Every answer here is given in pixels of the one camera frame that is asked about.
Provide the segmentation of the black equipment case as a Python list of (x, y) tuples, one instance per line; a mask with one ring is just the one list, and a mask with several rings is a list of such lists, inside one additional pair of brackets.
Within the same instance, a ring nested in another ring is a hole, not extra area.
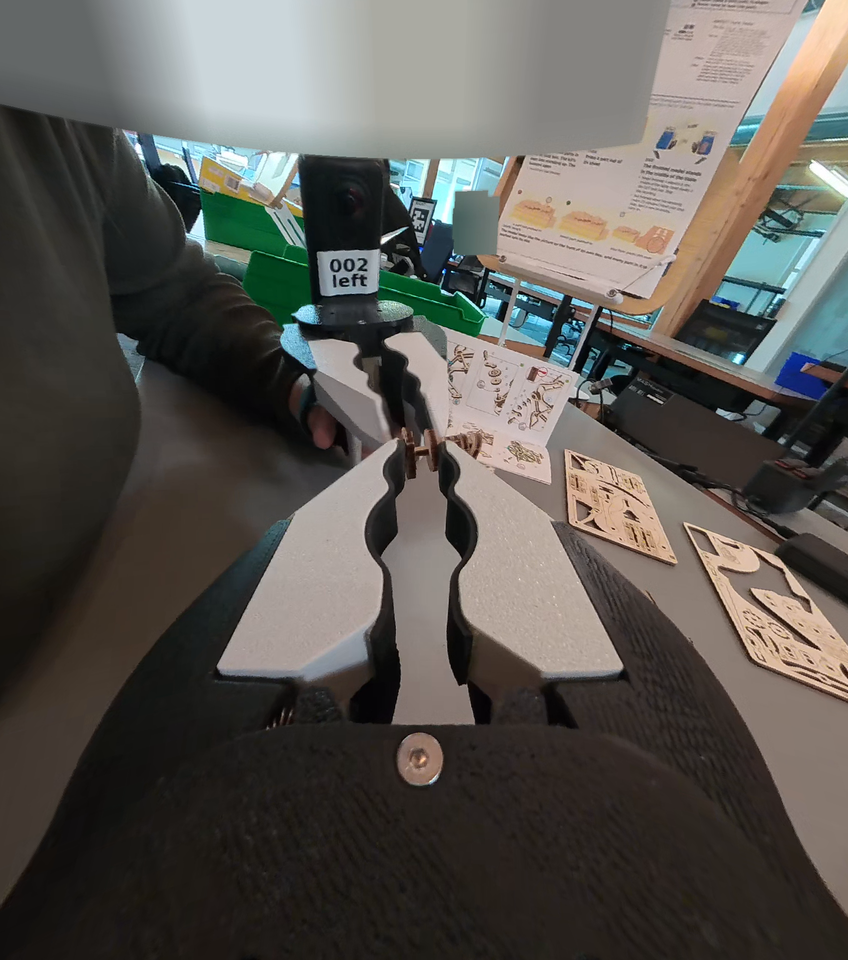
[(776, 441), (642, 375), (609, 404), (607, 416), (622, 433), (672, 459), (713, 454), (766, 461), (783, 456)]

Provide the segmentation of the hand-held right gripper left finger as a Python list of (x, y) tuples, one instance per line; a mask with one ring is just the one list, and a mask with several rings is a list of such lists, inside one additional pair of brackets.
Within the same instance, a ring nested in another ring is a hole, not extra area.
[(390, 575), (404, 443), (391, 440), (290, 519), (217, 663), (225, 678), (332, 691), (351, 716), (392, 716), (401, 684)]

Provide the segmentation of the background wooden desk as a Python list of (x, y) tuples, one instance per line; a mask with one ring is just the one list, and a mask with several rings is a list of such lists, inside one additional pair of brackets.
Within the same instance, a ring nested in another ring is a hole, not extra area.
[(802, 428), (797, 443), (807, 447), (812, 463), (821, 463), (839, 443), (848, 439), (848, 377), (825, 366), (808, 365), (806, 370), (839, 390), (826, 404), (814, 402), (775, 383), (769, 374), (731, 363), (714, 354), (622, 322), (610, 311), (598, 309), (582, 340), (581, 352), (574, 363), (583, 366), (592, 350), (598, 358), (590, 375), (600, 379), (614, 362), (645, 373), (673, 393), (712, 411), (718, 409), (742, 414), (752, 402), (761, 402), (777, 411), (765, 436), (782, 442), (790, 437), (805, 417), (810, 423)]

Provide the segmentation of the person's left hand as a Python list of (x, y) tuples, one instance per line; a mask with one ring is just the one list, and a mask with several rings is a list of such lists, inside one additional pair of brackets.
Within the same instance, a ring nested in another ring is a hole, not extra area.
[(310, 437), (319, 450), (339, 449), (350, 453), (350, 444), (345, 428), (317, 398), (312, 379), (301, 374), (288, 394), (288, 409), (298, 426)]

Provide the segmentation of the plain wooden post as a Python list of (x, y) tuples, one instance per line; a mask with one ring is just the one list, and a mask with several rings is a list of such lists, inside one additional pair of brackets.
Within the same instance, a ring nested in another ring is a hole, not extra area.
[(848, 1), (826, 2), (739, 164), (719, 210), (718, 233), (684, 271), (654, 324), (674, 337), (698, 304), (718, 290), (775, 188), (848, 66)]

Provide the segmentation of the printed instruction sheet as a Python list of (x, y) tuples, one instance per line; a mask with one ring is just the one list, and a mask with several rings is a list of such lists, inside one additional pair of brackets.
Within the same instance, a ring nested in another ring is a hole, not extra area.
[(635, 145), (525, 159), (499, 224), (505, 271), (651, 297), (805, 2), (672, 2)]

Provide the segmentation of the person's torso in olive sweater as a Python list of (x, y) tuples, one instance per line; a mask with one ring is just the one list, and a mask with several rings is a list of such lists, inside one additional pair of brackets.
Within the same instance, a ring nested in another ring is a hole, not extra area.
[(140, 427), (116, 298), (173, 288), (178, 210), (119, 129), (0, 106), (0, 694), (113, 508)]

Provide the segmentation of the wooden parts sheet with cutout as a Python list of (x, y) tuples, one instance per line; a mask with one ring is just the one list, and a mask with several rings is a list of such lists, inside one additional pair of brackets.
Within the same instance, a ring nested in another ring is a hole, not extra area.
[(848, 643), (790, 568), (765, 550), (683, 526), (750, 660), (848, 703)]

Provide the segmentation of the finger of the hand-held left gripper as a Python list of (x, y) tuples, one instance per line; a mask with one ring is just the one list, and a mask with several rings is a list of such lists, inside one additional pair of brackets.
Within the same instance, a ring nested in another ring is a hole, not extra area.
[(313, 361), (318, 403), (364, 447), (390, 442), (388, 414), (361, 365), (358, 345), (348, 341), (314, 341)]
[(381, 391), (395, 425), (416, 437), (430, 430), (441, 442), (450, 420), (447, 360), (420, 331), (401, 332), (381, 346)]

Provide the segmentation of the wooden gear axle assembly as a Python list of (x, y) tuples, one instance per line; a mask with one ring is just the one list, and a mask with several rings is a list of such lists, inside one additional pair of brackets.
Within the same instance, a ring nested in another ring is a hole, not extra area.
[(478, 458), (484, 446), (484, 435), (479, 429), (465, 430), (448, 436), (438, 436), (433, 429), (426, 429), (422, 438), (415, 438), (410, 429), (402, 427), (394, 436), (405, 445), (404, 474), (406, 479), (413, 479), (417, 476), (419, 461), (423, 461), (428, 470), (436, 473), (439, 468), (442, 446), (457, 446), (473, 459)]

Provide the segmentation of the person's left forearm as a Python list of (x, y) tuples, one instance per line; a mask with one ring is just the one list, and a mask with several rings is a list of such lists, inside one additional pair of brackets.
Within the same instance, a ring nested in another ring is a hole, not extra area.
[(119, 334), (150, 361), (189, 379), (288, 436), (310, 437), (288, 409), (304, 366), (281, 329), (178, 221), (111, 226), (105, 233), (111, 309)]

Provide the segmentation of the blue storage bin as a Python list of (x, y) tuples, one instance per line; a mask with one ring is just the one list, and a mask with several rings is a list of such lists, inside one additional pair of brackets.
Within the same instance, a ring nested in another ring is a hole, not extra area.
[(817, 365), (818, 360), (813, 356), (793, 351), (777, 374), (775, 385), (816, 402), (830, 388), (828, 381), (805, 369)]

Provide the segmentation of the large green plastic bin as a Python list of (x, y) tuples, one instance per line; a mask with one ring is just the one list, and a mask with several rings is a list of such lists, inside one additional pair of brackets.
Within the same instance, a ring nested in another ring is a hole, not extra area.
[[(253, 251), (242, 287), (281, 327), (286, 326), (295, 311), (311, 302), (306, 250), (286, 245), (278, 253)], [(480, 308), (463, 294), (393, 272), (381, 274), (380, 299), (410, 306), (416, 316), (470, 337), (479, 336), (485, 321)]]

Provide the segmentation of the white clipboard stand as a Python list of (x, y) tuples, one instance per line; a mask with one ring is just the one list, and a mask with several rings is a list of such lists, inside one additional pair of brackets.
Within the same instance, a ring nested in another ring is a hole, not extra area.
[(498, 343), (501, 346), (514, 326), (516, 311), (528, 315), (533, 305), (550, 306), (550, 312), (544, 314), (545, 319), (550, 320), (550, 331), (543, 350), (545, 358), (550, 358), (564, 322), (571, 317), (572, 308), (576, 304), (589, 308), (584, 312), (585, 337), (590, 335), (590, 328), (604, 314), (614, 314), (622, 321), (641, 329), (652, 327), (665, 306), (659, 295), (641, 298), (610, 289), (605, 290), (605, 294), (600, 294), (585, 281), (516, 266), (504, 257), (482, 255), (479, 259), (493, 278), (495, 286), (509, 290), (509, 293), (503, 295), (498, 311), (501, 325)]

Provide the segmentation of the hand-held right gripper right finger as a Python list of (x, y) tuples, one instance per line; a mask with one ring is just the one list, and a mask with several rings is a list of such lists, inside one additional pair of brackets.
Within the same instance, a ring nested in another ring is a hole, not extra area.
[(621, 656), (550, 516), (450, 442), (439, 486), (459, 556), (447, 650), (473, 708), (491, 710), (515, 690), (621, 678)]

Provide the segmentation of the black mesh office chair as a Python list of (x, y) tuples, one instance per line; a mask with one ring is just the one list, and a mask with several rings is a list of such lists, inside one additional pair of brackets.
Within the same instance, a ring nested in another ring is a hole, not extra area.
[(776, 325), (775, 317), (753, 315), (704, 299), (682, 328), (684, 342), (707, 353), (749, 358)]

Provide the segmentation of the white instruction booklet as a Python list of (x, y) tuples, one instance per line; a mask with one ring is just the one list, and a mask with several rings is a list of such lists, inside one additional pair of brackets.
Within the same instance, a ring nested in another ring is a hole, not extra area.
[(478, 433), (478, 462), (551, 483), (548, 443), (577, 375), (565, 367), (447, 331), (448, 434)]

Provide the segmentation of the black desktop device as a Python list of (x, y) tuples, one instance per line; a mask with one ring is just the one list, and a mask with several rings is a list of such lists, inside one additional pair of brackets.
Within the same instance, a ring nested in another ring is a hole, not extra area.
[(848, 458), (811, 466), (797, 458), (763, 462), (742, 487), (743, 501), (764, 514), (784, 515), (811, 509), (826, 495), (848, 485)]

